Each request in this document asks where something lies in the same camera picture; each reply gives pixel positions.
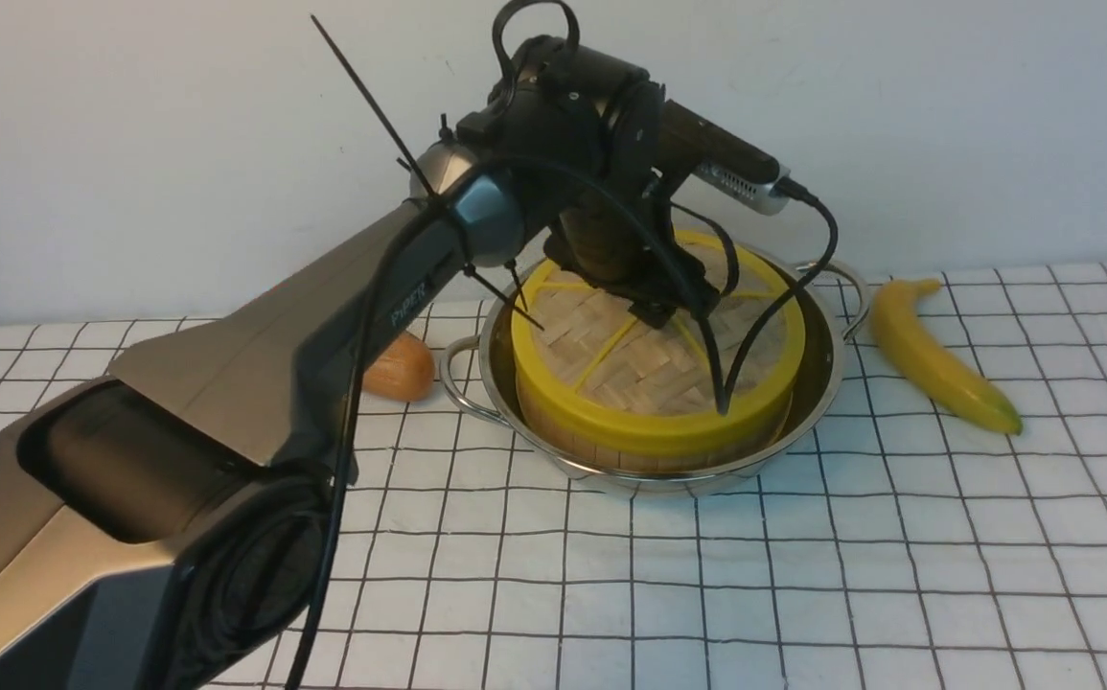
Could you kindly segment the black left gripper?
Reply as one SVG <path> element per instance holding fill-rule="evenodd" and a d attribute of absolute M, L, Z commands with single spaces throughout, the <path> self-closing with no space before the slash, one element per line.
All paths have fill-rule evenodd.
<path fill-rule="evenodd" d="M 677 310 L 707 311 L 705 266 L 673 236 L 671 200 L 655 171 L 663 87 L 628 84 L 606 106 L 607 199 L 587 189 L 559 215 L 544 253 L 562 269 L 628 301 L 659 329 Z"/>

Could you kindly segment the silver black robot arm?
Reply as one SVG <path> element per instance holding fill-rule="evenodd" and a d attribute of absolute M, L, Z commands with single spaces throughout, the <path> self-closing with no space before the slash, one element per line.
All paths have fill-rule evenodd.
<path fill-rule="evenodd" d="M 0 689 L 197 689 L 293 624 L 356 480 L 355 367 L 461 267 L 590 200 L 614 220 L 567 248 L 597 278 L 634 269 L 663 106 L 641 66 L 528 39 L 395 209 L 1 429 Z"/>

